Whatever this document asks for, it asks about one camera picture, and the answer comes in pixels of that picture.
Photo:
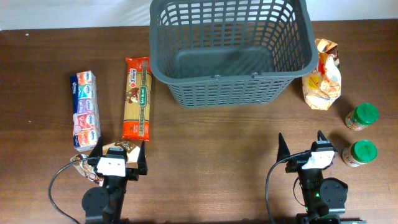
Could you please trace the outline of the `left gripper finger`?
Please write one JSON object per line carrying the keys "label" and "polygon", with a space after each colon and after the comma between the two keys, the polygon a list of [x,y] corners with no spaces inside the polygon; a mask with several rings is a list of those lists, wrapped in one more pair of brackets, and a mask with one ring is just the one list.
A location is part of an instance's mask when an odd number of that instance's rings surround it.
{"label": "left gripper finger", "polygon": [[90,152],[90,157],[102,157],[103,156],[103,140],[102,137],[100,136],[98,138],[98,142],[96,143],[96,146],[93,148],[93,150]]}
{"label": "left gripper finger", "polygon": [[139,171],[139,175],[147,175],[148,172],[145,143],[146,143],[145,141],[142,142],[139,156],[137,158],[137,168]]}

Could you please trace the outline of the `orange crinkled snack bag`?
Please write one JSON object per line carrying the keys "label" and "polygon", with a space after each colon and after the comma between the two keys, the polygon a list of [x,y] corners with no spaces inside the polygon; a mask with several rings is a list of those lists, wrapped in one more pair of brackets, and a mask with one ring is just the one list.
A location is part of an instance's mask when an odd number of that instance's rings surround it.
{"label": "orange crinkled snack bag", "polygon": [[312,110],[327,111],[341,96],[341,72],[338,44],[327,39],[315,39],[318,65],[302,77],[302,91]]}

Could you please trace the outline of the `San Remo spaghetti packet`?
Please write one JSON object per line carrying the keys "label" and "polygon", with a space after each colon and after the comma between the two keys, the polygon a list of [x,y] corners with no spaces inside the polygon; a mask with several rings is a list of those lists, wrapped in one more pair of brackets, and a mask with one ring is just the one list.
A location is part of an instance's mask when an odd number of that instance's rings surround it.
{"label": "San Remo spaghetti packet", "polygon": [[150,141],[152,71],[150,58],[126,58],[127,78],[123,136],[125,140]]}

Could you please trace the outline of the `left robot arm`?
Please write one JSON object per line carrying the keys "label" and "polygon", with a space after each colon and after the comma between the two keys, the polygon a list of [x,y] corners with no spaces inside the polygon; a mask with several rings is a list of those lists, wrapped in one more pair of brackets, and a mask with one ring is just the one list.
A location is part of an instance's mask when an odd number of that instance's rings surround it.
{"label": "left robot arm", "polygon": [[127,167],[126,142],[110,147],[103,153],[102,139],[98,139],[88,158],[98,177],[103,178],[101,187],[89,189],[83,196],[81,206],[85,211],[86,223],[122,223],[128,224],[128,218],[122,218],[124,196],[127,183],[137,181],[141,175],[147,175],[145,142],[141,143],[137,155],[137,167]]}

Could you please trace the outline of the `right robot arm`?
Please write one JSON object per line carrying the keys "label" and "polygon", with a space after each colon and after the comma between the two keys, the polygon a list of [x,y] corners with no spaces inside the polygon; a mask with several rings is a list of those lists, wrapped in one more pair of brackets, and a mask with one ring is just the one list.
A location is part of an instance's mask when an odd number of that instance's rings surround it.
{"label": "right robot arm", "polygon": [[285,164],[286,173],[298,175],[305,213],[296,215],[297,223],[366,223],[359,218],[340,217],[345,213],[348,185],[334,177],[325,178],[323,171],[333,164],[337,150],[324,134],[317,132],[317,140],[309,150],[291,154],[282,135],[278,135],[276,164]]}

